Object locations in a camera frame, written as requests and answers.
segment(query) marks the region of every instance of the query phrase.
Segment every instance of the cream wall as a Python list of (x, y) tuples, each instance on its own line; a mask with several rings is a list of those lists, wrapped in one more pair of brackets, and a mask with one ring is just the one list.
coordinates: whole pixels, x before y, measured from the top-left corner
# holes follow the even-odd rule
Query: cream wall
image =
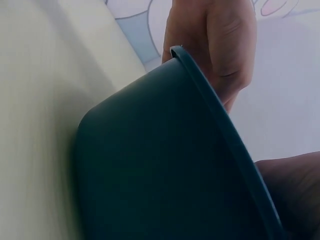
[(81, 239), (69, 147), (145, 71), (100, 0), (0, 1), (0, 239)]

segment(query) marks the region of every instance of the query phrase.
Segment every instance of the light blue shape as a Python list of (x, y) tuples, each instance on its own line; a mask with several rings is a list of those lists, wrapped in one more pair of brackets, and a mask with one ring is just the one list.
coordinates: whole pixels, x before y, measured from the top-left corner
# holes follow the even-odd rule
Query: light blue shape
[(150, 36), (147, 12), (132, 17), (118, 18), (116, 22), (143, 64), (159, 57)]
[(292, 10), (287, 17), (293, 17), (293, 16), (298, 16), (298, 15), (304, 15), (304, 14), (312, 14), (312, 13), (317, 13), (320, 12), (320, 9), (316, 8), (316, 9), (306, 9), (306, 10), (302, 10), (302, 11), (295, 11)]

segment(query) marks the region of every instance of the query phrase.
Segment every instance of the skin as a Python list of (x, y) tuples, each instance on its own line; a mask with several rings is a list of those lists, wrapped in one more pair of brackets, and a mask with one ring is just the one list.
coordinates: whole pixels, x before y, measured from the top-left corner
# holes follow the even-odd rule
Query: skin
[[(183, 45), (229, 112), (250, 84), (257, 40), (250, 0), (173, 0), (163, 45)], [(320, 152), (256, 163), (292, 239), (320, 239)]]

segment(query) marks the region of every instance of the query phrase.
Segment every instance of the plastic bowl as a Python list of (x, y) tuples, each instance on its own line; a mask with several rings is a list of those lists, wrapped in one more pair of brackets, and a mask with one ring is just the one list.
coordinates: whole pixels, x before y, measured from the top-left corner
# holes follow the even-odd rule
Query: plastic bowl
[(283, 240), (268, 190), (180, 46), (81, 121), (75, 169), (89, 240)]

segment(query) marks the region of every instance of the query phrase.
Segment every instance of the bowl rim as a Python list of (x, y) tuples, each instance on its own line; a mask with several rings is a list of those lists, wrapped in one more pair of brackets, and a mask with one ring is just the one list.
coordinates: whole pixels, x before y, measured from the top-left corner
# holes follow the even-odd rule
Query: bowl rim
[(188, 72), (209, 109), (260, 213), (268, 238), (270, 240), (286, 239), (285, 231), (267, 186), (216, 92), (195, 60), (182, 46), (172, 46), (170, 52), (171, 56), (179, 60)]

